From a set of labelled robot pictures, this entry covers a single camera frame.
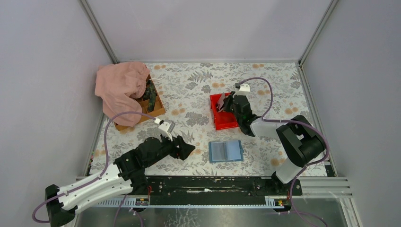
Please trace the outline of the white card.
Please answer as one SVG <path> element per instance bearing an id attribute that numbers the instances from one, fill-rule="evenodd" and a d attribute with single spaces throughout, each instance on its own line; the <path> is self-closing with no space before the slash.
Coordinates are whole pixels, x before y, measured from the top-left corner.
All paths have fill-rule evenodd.
<path id="1" fill-rule="evenodd" d="M 218 113 L 222 112 L 224 110 L 224 105 L 225 105 L 225 98 L 226 95 L 225 93 L 222 93 L 218 101 L 216 102 L 216 110 Z"/>

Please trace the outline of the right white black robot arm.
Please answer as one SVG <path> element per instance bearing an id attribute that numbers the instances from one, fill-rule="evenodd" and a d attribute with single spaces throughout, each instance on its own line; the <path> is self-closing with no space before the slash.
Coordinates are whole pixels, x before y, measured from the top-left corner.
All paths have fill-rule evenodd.
<path id="1" fill-rule="evenodd" d="M 252 112 L 245 95 L 235 92 L 223 96 L 222 109 L 234 115 L 243 134 L 280 140 L 287 159 L 271 176 L 279 184 L 288 184 L 299 176 L 312 159 L 328 150 L 323 135 L 302 115 L 290 120 L 264 119 Z"/>

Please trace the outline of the blue card holder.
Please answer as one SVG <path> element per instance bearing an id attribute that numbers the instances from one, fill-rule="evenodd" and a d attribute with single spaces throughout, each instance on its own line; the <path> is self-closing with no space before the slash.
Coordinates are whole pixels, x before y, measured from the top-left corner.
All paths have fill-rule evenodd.
<path id="1" fill-rule="evenodd" d="M 240 162 L 244 160 L 240 140 L 209 142 L 209 162 Z"/>

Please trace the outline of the red plastic bin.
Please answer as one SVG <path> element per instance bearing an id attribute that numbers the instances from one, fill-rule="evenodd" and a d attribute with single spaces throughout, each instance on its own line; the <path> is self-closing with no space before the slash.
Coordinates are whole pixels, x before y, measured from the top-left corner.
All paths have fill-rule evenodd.
<path id="1" fill-rule="evenodd" d="M 216 105 L 220 99 L 221 94 L 210 95 L 210 108 L 212 111 L 212 120 L 216 130 L 224 130 L 230 128 L 238 128 L 238 123 L 233 113 L 229 112 L 217 112 Z"/>

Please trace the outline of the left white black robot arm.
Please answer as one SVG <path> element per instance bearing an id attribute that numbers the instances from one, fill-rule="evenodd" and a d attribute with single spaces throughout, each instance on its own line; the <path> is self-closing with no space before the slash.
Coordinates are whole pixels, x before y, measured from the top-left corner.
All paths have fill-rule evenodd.
<path id="1" fill-rule="evenodd" d="M 48 186 L 45 196 L 50 225 L 61 227 L 71 222 L 76 214 L 117 195 L 144 194 L 148 189 L 146 168 L 166 156 L 185 160 L 194 150 L 195 146 L 186 143 L 181 136 L 171 140 L 164 136 L 149 137 L 115 159 L 105 173 L 98 172 L 63 187 Z"/>

